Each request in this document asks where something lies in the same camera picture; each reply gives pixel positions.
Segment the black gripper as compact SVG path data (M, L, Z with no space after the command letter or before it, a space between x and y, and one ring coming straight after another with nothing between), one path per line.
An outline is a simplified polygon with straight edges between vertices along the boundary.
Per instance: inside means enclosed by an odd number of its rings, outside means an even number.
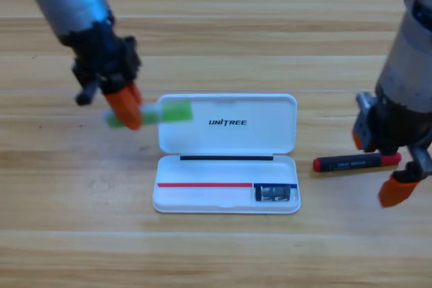
M431 113L418 113L368 92L356 95L358 117L352 130L356 148L364 152L378 150L385 156L407 147L412 160L405 169L395 171L383 183L378 198L383 208L407 200L420 181L431 175Z
M108 126L140 129L142 96L135 79L141 60L135 37L118 37L112 21L105 20L63 35L60 42L76 55L72 72L82 87L76 103L91 104L97 90L101 90L111 108L105 116Z

